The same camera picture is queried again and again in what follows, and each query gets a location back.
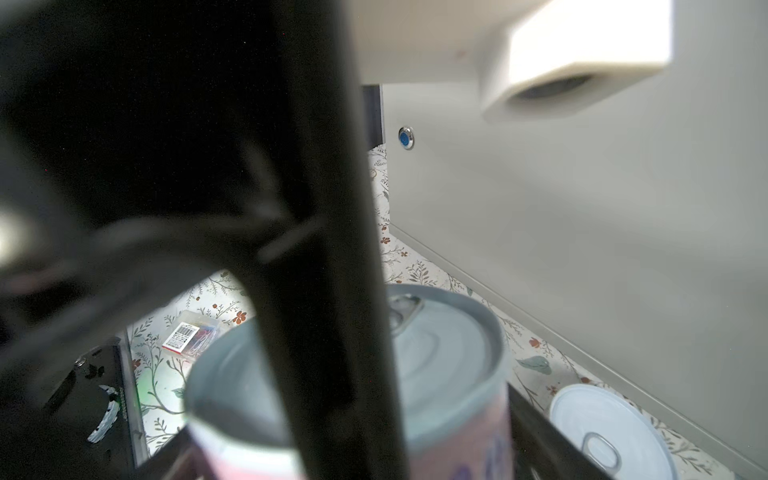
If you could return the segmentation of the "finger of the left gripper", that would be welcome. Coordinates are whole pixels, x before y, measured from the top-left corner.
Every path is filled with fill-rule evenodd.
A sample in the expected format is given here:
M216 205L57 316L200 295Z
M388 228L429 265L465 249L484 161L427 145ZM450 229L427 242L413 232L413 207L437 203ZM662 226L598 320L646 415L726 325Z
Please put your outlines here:
M118 479L49 383L210 274L312 479L408 458L340 1L1 5L1 475Z

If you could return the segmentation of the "pink label can front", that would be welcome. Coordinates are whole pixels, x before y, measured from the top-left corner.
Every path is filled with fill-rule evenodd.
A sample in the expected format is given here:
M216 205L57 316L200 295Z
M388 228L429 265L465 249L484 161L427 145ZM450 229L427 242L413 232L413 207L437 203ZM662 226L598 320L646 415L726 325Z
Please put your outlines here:
M469 296L416 284L387 288L415 479L510 479L507 350L496 315ZM220 479L301 479L262 341L234 329L191 368L187 428Z

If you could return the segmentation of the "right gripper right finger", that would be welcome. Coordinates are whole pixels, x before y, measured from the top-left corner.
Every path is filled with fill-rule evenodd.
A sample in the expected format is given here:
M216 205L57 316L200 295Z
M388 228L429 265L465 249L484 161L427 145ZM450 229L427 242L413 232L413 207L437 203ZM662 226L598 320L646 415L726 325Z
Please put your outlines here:
M507 389L514 479L609 479L511 384Z

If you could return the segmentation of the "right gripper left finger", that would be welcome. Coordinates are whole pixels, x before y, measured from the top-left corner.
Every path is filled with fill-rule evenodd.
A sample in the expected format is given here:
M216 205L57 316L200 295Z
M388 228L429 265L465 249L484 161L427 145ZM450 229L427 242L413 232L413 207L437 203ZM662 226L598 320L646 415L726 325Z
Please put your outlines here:
M204 478L197 445L186 428L181 429L153 456L137 467L132 479L194 480Z

